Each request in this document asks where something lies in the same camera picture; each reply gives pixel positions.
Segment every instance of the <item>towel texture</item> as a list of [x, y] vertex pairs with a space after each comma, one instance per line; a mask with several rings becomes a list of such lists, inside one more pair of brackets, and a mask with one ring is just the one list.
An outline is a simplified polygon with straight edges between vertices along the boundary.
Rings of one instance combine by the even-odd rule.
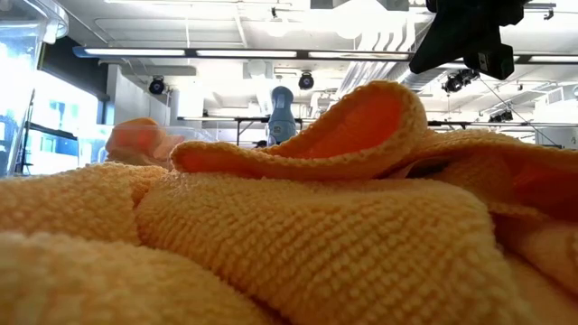
[[172, 165], [0, 182], [0, 322], [575, 324], [578, 153], [435, 134], [373, 82], [279, 146]]

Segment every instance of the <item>spotlight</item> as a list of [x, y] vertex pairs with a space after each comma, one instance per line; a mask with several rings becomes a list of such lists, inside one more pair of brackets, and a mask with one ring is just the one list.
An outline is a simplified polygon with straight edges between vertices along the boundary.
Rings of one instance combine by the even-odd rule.
[[458, 92], [465, 86], [470, 85], [473, 80], [479, 77], [480, 74], [475, 70], [459, 70], [457, 73], [448, 75], [448, 79], [445, 81], [445, 84], [442, 85], [442, 89], [445, 90], [445, 92], [448, 94]]
[[489, 117], [490, 123], [501, 123], [501, 122], [509, 122], [514, 119], [512, 116], [511, 110], [504, 110], [498, 113], [494, 113]]
[[153, 82], [148, 87], [148, 91], [151, 92], [153, 95], [162, 95], [166, 86], [164, 85], [164, 77], [163, 76], [154, 76]]
[[313, 80], [313, 76], [311, 72], [304, 72], [301, 77], [299, 78], [299, 88], [301, 90], [309, 90], [313, 88], [315, 81]]

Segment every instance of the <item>fluorescent light fixture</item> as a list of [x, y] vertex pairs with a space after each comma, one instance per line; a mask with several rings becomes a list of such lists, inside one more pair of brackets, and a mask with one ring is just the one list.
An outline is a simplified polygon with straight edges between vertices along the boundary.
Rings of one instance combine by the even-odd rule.
[[539, 55], [530, 58], [534, 63], [578, 63], [578, 55]]
[[224, 58], [295, 58], [296, 51], [260, 51], [260, 50], [197, 50], [198, 57]]
[[[516, 63], [516, 61], [519, 59], [519, 56], [514, 56], [514, 63]], [[454, 62], [450, 62], [450, 63], [445, 63], [443, 65], [440, 66], [440, 68], [446, 68], [446, 69], [468, 69], [468, 67], [465, 66], [465, 64], [461, 63], [463, 62], [463, 58], [459, 58], [456, 59]]]
[[143, 56], [143, 57], [182, 57], [186, 53], [184, 50], [165, 49], [86, 49], [85, 52], [95, 56]]
[[234, 117], [183, 117], [185, 121], [222, 121], [222, 122], [233, 122], [235, 121]]
[[[233, 6], [238, 5], [239, 1], [228, 0], [228, 1], [207, 1], [207, 0], [105, 0], [107, 4], [121, 4], [121, 5], [226, 5], [226, 6]], [[282, 4], [274, 4], [272, 2], [260, 2], [260, 1], [251, 1], [251, 2], [243, 2], [243, 6], [270, 6], [275, 5], [276, 8], [282, 9], [291, 9], [291, 4], [289, 3], [282, 3]]]
[[310, 51], [312, 59], [344, 59], [344, 60], [408, 60], [407, 53], [356, 52], [356, 51]]
[[465, 64], [463, 63], [445, 63], [440, 66], [440, 68], [444, 69], [468, 69]]

